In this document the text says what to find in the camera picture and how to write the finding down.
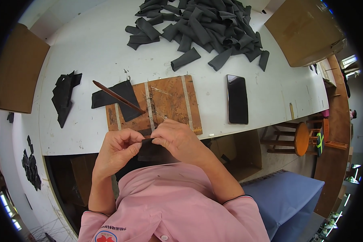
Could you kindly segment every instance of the embroidered logo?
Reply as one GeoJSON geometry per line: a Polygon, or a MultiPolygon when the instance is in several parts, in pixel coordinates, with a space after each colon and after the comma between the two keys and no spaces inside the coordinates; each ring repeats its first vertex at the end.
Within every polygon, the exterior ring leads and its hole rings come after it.
{"type": "Polygon", "coordinates": [[[100,231],[97,233],[95,239],[95,242],[117,242],[117,237],[110,233],[109,231],[100,231]]]}

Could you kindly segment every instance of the person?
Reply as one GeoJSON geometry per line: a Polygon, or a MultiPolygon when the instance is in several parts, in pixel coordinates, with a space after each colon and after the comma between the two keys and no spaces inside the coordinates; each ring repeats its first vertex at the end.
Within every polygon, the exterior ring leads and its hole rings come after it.
{"type": "Polygon", "coordinates": [[[129,128],[108,132],[79,242],[270,241],[256,202],[189,126],[166,119],[150,137],[180,162],[128,172],[115,200],[111,176],[139,152],[144,137],[129,128]]]}
{"type": "Polygon", "coordinates": [[[349,110],[349,117],[350,117],[350,119],[352,120],[352,119],[356,119],[356,116],[357,114],[356,114],[356,110],[349,110]]]}

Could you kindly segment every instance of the blue cloth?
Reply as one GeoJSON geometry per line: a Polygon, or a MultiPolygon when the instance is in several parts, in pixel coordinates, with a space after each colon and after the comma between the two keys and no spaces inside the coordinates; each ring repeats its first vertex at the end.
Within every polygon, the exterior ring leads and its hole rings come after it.
{"type": "Polygon", "coordinates": [[[284,172],[243,186],[256,201],[272,242],[295,242],[307,225],[324,181],[284,172]]]}

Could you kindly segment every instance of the window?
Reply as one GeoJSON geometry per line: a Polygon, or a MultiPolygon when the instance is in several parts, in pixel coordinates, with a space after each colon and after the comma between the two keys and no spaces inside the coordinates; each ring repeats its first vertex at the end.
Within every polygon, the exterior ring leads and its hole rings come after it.
{"type": "Polygon", "coordinates": [[[356,58],[355,55],[352,55],[350,57],[347,57],[347,58],[343,59],[341,61],[343,63],[343,68],[342,69],[346,69],[349,65],[351,65],[355,61],[357,61],[357,58],[356,58]]]}
{"type": "MultiPolygon", "coordinates": [[[[1,199],[1,202],[3,203],[3,206],[5,208],[5,210],[7,211],[8,213],[8,216],[10,216],[10,218],[12,218],[12,216],[14,215],[13,212],[11,212],[10,210],[10,207],[8,206],[8,203],[7,201],[5,200],[5,196],[3,195],[2,192],[0,192],[0,199],[1,199]]],[[[20,227],[18,221],[16,221],[16,219],[12,219],[12,223],[14,224],[15,228],[19,231],[21,230],[22,228],[20,227]]]]}

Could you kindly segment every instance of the floor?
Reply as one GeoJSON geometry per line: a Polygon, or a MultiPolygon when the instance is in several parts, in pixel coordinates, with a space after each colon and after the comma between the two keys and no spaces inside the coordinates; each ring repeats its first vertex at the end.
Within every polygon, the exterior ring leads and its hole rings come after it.
{"type": "MultiPolygon", "coordinates": [[[[293,123],[306,122],[308,117],[300,118],[292,120],[293,123]]],[[[262,137],[262,133],[265,128],[259,128],[258,134],[260,138],[262,137]]],[[[281,131],[293,131],[293,129],[280,127],[281,131]]],[[[266,139],[275,138],[274,129],[272,127],[268,128],[266,133],[266,139]]],[[[286,140],[285,137],[280,137],[280,140],[286,140]]],[[[240,182],[246,182],[249,180],[256,179],[258,177],[266,176],[270,173],[276,172],[278,170],[284,169],[289,172],[294,172],[306,177],[313,177],[314,170],[316,167],[316,156],[314,155],[304,155],[297,156],[295,154],[272,154],[268,153],[267,146],[261,145],[261,153],[262,153],[262,170],[257,172],[256,174],[243,179],[240,182]]]]}

